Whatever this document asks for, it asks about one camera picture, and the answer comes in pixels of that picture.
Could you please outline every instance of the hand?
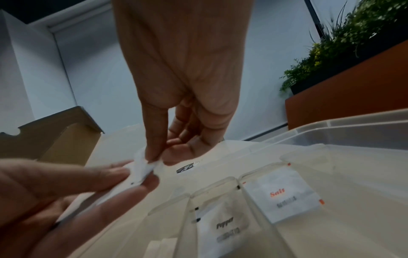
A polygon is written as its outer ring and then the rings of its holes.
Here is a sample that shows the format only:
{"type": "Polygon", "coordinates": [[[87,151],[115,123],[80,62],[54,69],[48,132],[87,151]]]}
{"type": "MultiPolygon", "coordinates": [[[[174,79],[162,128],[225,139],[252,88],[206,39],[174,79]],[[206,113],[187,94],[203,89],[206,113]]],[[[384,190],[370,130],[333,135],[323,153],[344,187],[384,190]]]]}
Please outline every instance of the hand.
{"type": "Polygon", "coordinates": [[[139,203],[159,184],[149,175],[142,185],[63,223],[55,221],[84,192],[109,189],[129,176],[120,162],[83,168],[30,160],[0,160],[0,257],[63,258],[139,203]]]}
{"type": "Polygon", "coordinates": [[[238,105],[252,0],[112,4],[142,103],[146,159],[161,156],[171,165],[206,153],[222,140],[238,105]]]}

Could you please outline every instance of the green plant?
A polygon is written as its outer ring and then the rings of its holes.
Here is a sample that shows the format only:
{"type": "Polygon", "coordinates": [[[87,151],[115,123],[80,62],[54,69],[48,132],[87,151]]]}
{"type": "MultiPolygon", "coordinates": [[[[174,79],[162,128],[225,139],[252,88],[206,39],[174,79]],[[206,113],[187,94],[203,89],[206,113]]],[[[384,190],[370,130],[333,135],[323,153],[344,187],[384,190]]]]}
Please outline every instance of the green plant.
{"type": "Polygon", "coordinates": [[[330,29],[325,28],[325,37],[320,43],[314,43],[309,56],[301,61],[295,60],[281,78],[281,91],[286,91],[296,83],[314,75],[323,67],[336,63],[345,55],[355,54],[381,30],[392,26],[399,19],[406,19],[408,0],[361,0],[354,10],[343,20],[344,7],[337,19],[331,19],[330,29]]]}

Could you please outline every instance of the orange planter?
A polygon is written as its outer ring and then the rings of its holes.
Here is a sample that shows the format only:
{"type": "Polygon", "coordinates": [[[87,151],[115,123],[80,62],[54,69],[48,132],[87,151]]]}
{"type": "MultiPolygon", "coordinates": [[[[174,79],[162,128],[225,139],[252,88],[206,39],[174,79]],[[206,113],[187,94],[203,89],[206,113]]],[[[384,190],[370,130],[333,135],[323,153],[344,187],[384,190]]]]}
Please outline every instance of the orange planter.
{"type": "Polygon", "coordinates": [[[289,129],[408,108],[408,40],[285,101],[289,129]]]}

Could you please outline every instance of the ceiling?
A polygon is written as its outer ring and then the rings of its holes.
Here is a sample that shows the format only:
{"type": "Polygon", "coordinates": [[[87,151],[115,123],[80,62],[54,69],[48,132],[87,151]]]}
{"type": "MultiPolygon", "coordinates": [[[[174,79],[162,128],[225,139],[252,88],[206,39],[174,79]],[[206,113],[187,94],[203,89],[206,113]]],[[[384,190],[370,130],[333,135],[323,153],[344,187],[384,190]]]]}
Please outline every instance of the ceiling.
{"type": "Polygon", "coordinates": [[[0,8],[28,24],[84,0],[0,0],[0,8]]]}

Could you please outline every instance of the cardboard flap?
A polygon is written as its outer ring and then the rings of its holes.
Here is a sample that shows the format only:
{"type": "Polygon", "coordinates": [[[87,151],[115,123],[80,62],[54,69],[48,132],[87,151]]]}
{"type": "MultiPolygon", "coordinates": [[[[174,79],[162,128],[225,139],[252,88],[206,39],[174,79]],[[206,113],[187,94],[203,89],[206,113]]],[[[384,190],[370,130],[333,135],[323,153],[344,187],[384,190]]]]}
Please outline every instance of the cardboard flap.
{"type": "Polygon", "coordinates": [[[83,159],[88,159],[101,132],[103,133],[82,107],[70,108],[41,118],[19,129],[20,134],[16,136],[0,133],[0,158],[26,158],[85,164],[83,159]],[[84,154],[80,152],[89,152],[89,154],[80,157],[84,154]]]}

